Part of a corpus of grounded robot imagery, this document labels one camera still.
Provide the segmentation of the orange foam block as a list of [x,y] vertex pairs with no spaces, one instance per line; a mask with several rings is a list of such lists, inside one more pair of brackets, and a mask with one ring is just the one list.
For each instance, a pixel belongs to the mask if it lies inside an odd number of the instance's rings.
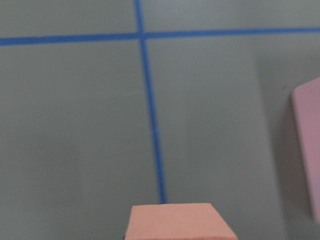
[[126,240],[237,240],[210,203],[135,205]]

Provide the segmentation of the pink plastic bin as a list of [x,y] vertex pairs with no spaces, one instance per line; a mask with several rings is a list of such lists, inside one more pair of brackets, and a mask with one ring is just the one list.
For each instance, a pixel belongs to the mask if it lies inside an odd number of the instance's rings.
[[320,222],[320,79],[296,87],[291,94],[307,181],[312,217]]

